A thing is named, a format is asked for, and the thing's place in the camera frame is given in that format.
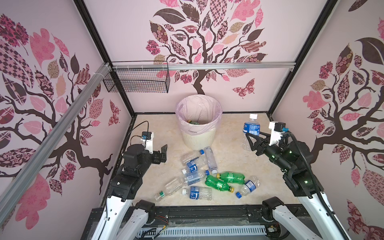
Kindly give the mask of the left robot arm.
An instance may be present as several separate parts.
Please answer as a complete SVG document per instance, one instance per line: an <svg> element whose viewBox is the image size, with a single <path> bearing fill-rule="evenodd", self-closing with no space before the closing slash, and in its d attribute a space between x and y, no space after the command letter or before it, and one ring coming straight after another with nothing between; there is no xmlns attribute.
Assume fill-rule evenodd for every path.
<svg viewBox="0 0 384 240"><path fill-rule="evenodd" d="M124 163L110 182L103 213L92 235L93 240L133 240L144 225L154 220L155 204L141 200L134 206L126 224L120 227L143 184L145 173L151 165L167 161L167 150L167 145L153 152L140 144L127 148L123 153Z"/></svg>

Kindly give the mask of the blue label bottle right lower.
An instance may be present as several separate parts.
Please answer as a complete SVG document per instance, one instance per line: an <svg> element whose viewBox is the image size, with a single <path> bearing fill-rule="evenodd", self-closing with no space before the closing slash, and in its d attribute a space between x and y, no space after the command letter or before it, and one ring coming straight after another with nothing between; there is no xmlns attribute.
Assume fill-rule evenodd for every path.
<svg viewBox="0 0 384 240"><path fill-rule="evenodd" d="M249 177L248 180L245 181L243 186L240 188L238 192L236 192L236 197L241 199L252 192L254 192L257 188L260 187L260 180L256 176Z"/></svg>

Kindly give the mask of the clear bottle blue cap centre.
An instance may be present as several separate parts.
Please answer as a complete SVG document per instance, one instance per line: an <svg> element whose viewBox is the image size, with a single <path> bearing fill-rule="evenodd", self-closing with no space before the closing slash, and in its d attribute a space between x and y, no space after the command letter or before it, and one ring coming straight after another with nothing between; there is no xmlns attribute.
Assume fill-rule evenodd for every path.
<svg viewBox="0 0 384 240"><path fill-rule="evenodd" d="M210 172L208 170L206 170L206 171L200 170L200 171L196 171L193 173L187 173L187 174L182 176L182 182L186 186L190 186L190 185L193 185L193 184L200 182L203 178L205 178L209 175L210 175Z"/></svg>

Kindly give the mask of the cream ribbed trash bin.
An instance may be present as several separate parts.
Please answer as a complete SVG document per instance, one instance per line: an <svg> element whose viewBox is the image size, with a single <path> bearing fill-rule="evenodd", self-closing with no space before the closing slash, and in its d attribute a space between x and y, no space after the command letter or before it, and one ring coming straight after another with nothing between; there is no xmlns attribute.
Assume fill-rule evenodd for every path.
<svg viewBox="0 0 384 240"><path fill-rule="evenodd" d="M215 139L216 130L209 131L200 135L189 135L182 132L182 137L185 145L191 150L203 150L205 147L210 147Z"/></svg>

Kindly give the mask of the blue label bottle front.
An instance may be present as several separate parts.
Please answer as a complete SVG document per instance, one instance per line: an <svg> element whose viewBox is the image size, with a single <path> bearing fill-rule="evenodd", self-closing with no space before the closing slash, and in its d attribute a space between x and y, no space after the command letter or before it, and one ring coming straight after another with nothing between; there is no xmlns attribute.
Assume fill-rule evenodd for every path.
<svg viewBox="0 0 384 240"><path fill-rule="evenodd" d="M182 194L191 200L211 201L213 197L212 189L196 186L191 186L189 189L182 189Z"/></svg>

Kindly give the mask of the clear bottle blue cap tall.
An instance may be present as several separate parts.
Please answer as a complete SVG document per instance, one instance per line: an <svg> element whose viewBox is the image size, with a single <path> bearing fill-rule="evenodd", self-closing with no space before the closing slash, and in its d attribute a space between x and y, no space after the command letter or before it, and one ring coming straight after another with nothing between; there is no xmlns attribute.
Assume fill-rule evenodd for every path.
<svg viewBox="0 0 384 240"><path fill-rule="evenodd" d="M218 173L218 166L212 148L205 147L204 152L209 170L212 172L212 175L216 175Z"/></svg>

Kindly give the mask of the clear bottle blue cap crushed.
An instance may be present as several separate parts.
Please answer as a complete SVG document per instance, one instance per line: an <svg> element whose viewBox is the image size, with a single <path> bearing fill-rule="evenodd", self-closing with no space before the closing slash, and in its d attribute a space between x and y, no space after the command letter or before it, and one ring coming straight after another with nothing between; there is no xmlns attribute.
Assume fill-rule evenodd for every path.
<svg viewBox="0 0 384 240"><path fill-rule="evenodd" d="M194 161L194 160L202 157L204 154L205 154L204 150L192 151L190 153L183 155L181 162L182 162L182 164L186 164L190 161Z"/></svg>

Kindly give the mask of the clear bottle white cap blue label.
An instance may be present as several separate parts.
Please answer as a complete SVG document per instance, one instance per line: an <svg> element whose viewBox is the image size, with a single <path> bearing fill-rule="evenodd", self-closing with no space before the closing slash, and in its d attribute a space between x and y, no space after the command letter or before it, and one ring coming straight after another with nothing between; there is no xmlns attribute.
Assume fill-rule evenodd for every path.
<svg viewBox="0 0 384 240"><path fill-rule="evenodd" d="M251 151L251 146L247 139L246 134L250 133L256 136L260 134L261 125L257 119L258 119L258 114L250 114L249 120L244 123L244 127L243 127L244 139L243 139L242 147L246 151Z"/></svg>

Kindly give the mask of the black base frame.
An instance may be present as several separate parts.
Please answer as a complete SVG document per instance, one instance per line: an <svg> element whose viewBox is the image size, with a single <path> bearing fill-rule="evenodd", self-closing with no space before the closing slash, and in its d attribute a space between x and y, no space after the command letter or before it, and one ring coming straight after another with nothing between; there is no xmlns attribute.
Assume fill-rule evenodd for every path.
<svg viewBox="0 0 384 240"><path fill-rule="evenodd" d="M265 205L155 206L154 220L142 228L264 226L269 236L276 225Z"/></svg>

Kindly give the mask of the pink plastic bin liner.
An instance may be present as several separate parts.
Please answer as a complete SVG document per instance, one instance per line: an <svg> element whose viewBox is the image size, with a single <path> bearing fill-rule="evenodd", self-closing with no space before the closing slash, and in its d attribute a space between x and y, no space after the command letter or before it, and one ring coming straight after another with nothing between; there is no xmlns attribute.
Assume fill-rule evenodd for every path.
<svg viewBox="0 0 384 240"><path fill-rule="evenodd" d="M189 135L200 135L217 130L221 124L223 109L219 101L206 95L191 95L176 106L179 128ZM200 125L191 125L188 120Z"/></svg>

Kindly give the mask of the diagonal aluminium rail left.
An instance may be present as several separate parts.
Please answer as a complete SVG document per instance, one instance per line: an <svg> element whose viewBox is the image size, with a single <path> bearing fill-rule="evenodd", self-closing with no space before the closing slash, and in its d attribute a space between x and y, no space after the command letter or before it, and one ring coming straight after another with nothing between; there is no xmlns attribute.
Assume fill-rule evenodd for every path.
<svg viewBox="0 0 384 240"><path fill-rule="evenodd" d="M47 161L55 147L63 138L67 129L87 103L98 84L111 70L110 63L103 63L93 74L89 83L83 88L82 92L73 101L63 117L58 121L52 132L39 145L31 159L25 164L17 176L13 179L7 189L1 195L1 224L7 219L11 211L26 192L35 176L39 173L44 163Z"/></svg>

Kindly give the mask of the clear bottle green cap lower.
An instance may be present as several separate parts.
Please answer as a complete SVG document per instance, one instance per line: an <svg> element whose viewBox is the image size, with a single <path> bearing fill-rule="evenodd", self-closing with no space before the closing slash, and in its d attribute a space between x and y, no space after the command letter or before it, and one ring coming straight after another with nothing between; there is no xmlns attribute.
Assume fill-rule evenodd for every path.
<svg viewBox="0 0 384 240"><path fill-rule="evenodd" d="M160 192L155 194L154 198L157 202L160 202L165 197L176 193L183 186L184 186L184 182L180 178L174 178L169 183L167 183Z"/></svg>

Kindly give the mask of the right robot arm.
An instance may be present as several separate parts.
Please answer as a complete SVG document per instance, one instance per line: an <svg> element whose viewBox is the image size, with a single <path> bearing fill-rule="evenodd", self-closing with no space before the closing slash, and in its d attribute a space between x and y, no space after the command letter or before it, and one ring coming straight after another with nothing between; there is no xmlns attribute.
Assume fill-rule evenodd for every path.
<svg viewBox="0 0 384 240"><path fill-rule="evenodd" d="M263 201L263 218L278 222L297 240L350 239L312 171L310 161L313 156L307 145L298 141L290 131L281 134L282 138L275 144L270 144L272 135L269 134L262 138L247 133L246 138L257 156L266 155L281 169L285 184L309 213L319 234L300 221L277 197Z"/></svg>

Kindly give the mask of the green bottle yellow cap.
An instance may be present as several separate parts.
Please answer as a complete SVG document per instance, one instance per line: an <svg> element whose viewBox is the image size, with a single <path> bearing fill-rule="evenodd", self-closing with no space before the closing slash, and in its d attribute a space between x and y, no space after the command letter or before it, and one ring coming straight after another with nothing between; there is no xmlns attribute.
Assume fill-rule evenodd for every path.
<svg viewBox="0 0 384 240"><path fill-rule="evenodd" d="M234 192L234 188L231 187L228 183L221 179L214 178L211 175L206 177L205 185L221 192Z"/></svg>
<svg viewBox="0 0 384 240"><path fill-rule="evenodd" d="M198 122L196 121L191 121L191 120L188 120L187 123L191 124L191 125L200 125Z"/></svg>

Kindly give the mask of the horizontal aluminium rail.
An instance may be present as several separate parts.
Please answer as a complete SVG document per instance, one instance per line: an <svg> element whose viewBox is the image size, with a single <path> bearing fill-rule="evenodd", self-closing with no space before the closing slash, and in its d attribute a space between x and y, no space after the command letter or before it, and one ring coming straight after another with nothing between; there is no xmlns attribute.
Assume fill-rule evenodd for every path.
<svg viewBox="0 0 384 240"><path fill-rule="evenodd" d="M229 70L229 69L293 69L295 62L260 62L260 63L216 63L216 64L137 64L137 65L117 65L113 69L139 69L139 70L169 70L169 71L189 71L189 70Z"/></svg>

